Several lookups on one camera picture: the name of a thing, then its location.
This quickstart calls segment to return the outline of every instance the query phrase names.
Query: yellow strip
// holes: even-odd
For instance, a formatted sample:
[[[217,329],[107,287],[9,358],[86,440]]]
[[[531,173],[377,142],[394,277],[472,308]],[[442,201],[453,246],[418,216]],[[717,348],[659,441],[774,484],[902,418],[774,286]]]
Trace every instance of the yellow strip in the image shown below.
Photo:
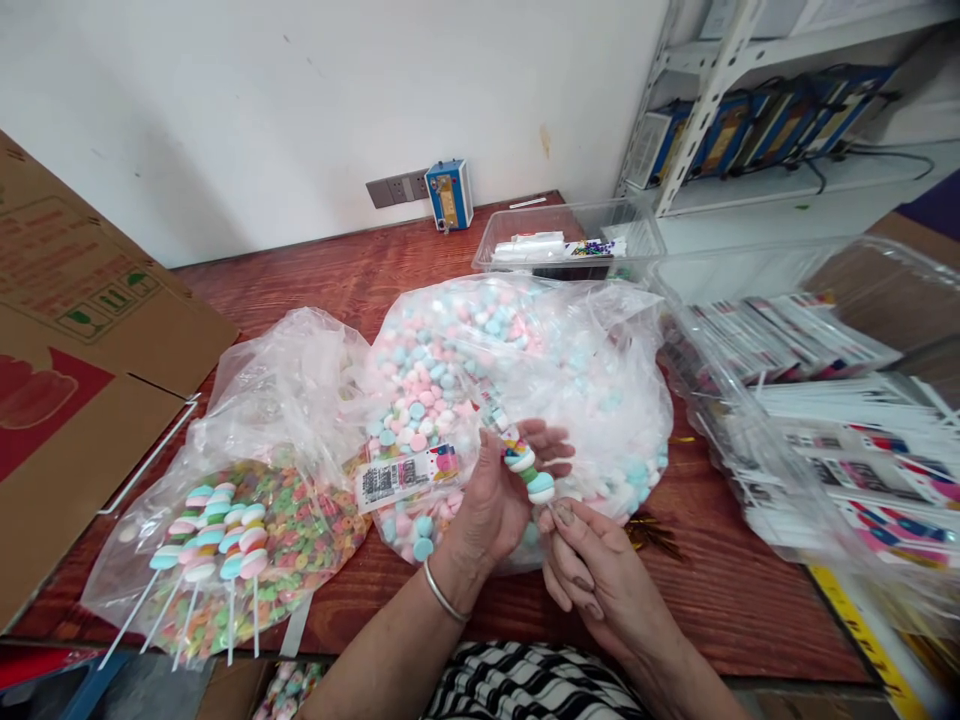
[[[847,594],[840,587],[836,576],[827,568],[809,566],[810,573],[813,575],[823,594],[830,600],[833,609],[841,617],[844,624],[850,630],[857,644],[860,645],[864,654],[870,660],[870,664],[876,668],[877,673],[883,679],[886,686],[887,695],[890,697],[890,703],[894,706],[897,713],[903,720],[930,720],[926,708],[914,693],[913,688],[907,683],[903,675],[893,664],[886,650],[877,640],[870,626],[863,619],[863,615],[857,609],[853,601],[847,597]]]

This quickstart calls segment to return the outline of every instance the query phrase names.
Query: plastic bag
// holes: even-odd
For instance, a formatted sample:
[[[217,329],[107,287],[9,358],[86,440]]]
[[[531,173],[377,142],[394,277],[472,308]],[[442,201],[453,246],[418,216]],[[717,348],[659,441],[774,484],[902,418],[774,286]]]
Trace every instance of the plastic bag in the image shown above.
[[[385,403],[367,424],[370,464],[356,478],[361,511],[373,510],[383,540],[422,561],[459,509],[481,423],[470,378],[489,381],[513,421],[567,428],[577,454],[557,495],[625,523],[667,463],[673,406],[655,363],[660,303],[626,282],[519,275],[401,295],[368,363],[365,383]],[[501,570],[541,562],[531,522]]]
[[[239,645],[254,634],[254,585],[263,632],[333,577],[368,528],[348,481],[365,439],[360,419],[368,401],[356,380],[368,352],[356,331],[312,308],[292,311],[262,337],[224,352],[206,417],[190,425],[167,473],[117,523],[81,604],[122,626],[154,577],[148,565],[154,553],[184,542],[168,537],[168,530],[186,514],[188,493],[202,485],[226,483],[235,488],[228,493],[235,505],[264,506],[266,568],[256,581],[224,580],[218,552],[218,571],[197,583],[182,579],[191,564],[161,570],[132,632],[147,635],[158,623],[152,643],[177,653],[183,638],[178,654],[189,663],[227,648],[231,593],[233,644]],[[197,552],[193,547],[178,557]],[[194,588],[195,607],[188,612]]]

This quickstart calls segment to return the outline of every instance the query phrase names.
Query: woman's right hand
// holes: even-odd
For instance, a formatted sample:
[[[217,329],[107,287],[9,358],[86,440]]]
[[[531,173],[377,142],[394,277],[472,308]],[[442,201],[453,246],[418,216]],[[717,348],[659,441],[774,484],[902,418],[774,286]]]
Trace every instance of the woman's right hand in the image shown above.
[[[681,651],[686,640],[622,527],[569,498],[538,525],[547,592],[565,612],[577,608],[600,647],[622,665]]]

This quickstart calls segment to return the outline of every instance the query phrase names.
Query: wooden table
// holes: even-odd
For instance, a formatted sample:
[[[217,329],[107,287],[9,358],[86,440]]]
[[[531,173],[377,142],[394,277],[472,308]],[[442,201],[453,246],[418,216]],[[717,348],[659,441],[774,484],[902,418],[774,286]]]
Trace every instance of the wooden table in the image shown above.
[[[562,202],[555,192],[548,198]],[[241,339],[263,333],[288,310],[311,305],[372,342],[400,293],[472,272],[487,219],[505,208],[506,203],[478,208],[470,230],[449,236],[438,234],[432,220],[423,220],[182,268],[177,275],[235,322]],[[212,375],[202,388],[205,397],[211,386]],[[872,684],[804,571],[779,560],[746,526],[725,481],[710,465],[707,443],[691,429],[682,401],[675,400],[674,412],[670,467],[647,509],[675,532],[687,560],[680,563],[652,548],[642,557],[680,627],[727,676]],[[139,491],[163,474],[182,436],[183,431],[164,450]],[[94,520],[7,641],[105,645],[113,640],[116,630],[78,601],[115,523],[106,516]],[[301,653],[341,652],[413,572],[371,532],[356,556],[314,596]],[[284,630],[285,624],[264,633],[261,647],[278,650]],[[556,608],[539,573],[488,583],[466,637],[593,647],[579,619]],[[139,645],[139,637],[124,642]]]

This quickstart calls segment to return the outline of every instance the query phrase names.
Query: label tag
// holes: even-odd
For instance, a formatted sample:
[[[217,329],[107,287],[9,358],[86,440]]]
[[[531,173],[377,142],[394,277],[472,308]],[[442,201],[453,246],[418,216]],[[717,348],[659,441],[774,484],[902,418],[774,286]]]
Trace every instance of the label tag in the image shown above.
[[[446,443],[386,462],[361,465],[355,480],[360,512],[368,513],[419,492],[449,485],[459,472],[457,451]]]

